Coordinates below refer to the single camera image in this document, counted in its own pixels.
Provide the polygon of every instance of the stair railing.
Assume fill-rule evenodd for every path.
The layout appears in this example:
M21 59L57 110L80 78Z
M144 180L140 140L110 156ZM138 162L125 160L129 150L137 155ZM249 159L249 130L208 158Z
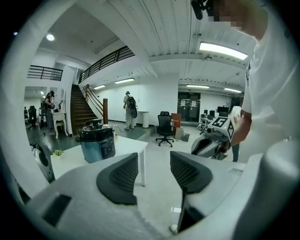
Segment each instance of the stair railing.
M83 87L85 92L85 99L87 102L91 102L95 108L99 111L101 116L103 117L103 123L108 124L108 100L107 98L103 99L103 103L99 101L96 95L90 90L90 86L86 85Z

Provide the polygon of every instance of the small plant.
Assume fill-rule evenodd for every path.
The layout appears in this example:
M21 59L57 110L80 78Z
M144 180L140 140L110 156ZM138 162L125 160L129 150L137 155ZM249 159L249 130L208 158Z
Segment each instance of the small plant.
M61 149L59 150L54 150L54 153L56 156L60 156L63 153L63 151Z

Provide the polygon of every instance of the table leg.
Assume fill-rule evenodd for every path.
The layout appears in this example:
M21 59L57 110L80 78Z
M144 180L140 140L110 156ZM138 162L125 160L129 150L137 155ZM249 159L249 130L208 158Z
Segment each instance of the table leg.
M146 149L141 152L141 178L142 185L146 186Z
M63 119L62 121L64 122L65 134L66 134L66 136L68 137L69 135L68 135L68 133L67 133L67 124L66 124L66 120Z
M58 131L57 131L57 126L56 126L56 121L54 122L54 130L55 130L55 133L56 133L56 139L58 139Z

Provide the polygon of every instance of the black railing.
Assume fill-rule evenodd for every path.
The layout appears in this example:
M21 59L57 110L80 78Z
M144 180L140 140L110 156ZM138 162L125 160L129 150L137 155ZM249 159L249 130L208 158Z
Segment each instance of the black railing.
M31 65L27 77L60 81L62 72L56 68Z
M86 69L82 73L81 81L87 79L89 76L92 76L97 71L112 65L115 62L121 61L123 59L129 58L134 56L135 54L127 47L122 47L109 55L105 56L104 58L100 59L98 62L94 63L92 66L90 66L88 69Z

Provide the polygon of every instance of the white side table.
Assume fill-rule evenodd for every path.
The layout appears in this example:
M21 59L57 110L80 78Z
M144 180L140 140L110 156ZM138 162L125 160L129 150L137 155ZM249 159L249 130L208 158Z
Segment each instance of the white side table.
M149 127L149 111L139 111L142 113L142 127L148 128Z
M56 133L56 137L55 137L56 139L58 139L58 131L57 131L57 125L56 125L57 121L63 121L64 122L65 134L66 134L66 136L68 136L65 113L66 112L53 112L52 113L52 115L53 115L53 124L54 124L55 133Z

